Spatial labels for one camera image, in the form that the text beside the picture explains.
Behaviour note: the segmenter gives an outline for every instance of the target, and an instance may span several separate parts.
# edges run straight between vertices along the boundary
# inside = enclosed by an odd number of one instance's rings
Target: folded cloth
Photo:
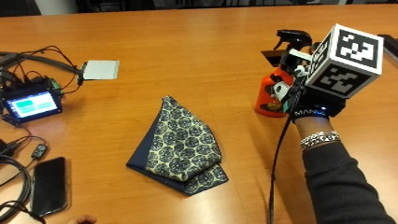
[[[225,183],[221,152],[209,126],[171,96],[126,166],[186,195]]]

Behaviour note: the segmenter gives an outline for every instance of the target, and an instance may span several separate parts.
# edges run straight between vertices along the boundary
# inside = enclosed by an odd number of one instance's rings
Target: black sleeve
[[[395,223],[340,142],[307,150],[302,160],[318,224]]]

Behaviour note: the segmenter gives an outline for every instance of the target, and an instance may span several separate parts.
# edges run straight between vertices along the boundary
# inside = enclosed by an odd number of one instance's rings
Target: wristband
[[[299,142],[302,151],[306,151],[309,148],[315,147],[317,145],[327,142],[340,141],[338,133],[331,131],[328,133],[314,133],[309,137],[303,138]]]
[[[305,117],[319,117],[327,119],[328,115],[326,113],[326,110],[318,106],[298,106],[294,110],[293,120]]]

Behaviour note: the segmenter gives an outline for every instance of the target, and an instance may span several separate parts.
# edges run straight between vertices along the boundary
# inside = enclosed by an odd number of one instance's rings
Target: patterned fabric
[[[146,171],[182,181],[185,192],[193,194],[227,181],[219,162],[210,128],[170,96],[163,97]]]

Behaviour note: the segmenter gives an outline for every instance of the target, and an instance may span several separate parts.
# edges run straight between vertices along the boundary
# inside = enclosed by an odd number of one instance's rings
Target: display screen
[[[9,108],[18,119],[57,109],[48,91],[6,100]]]

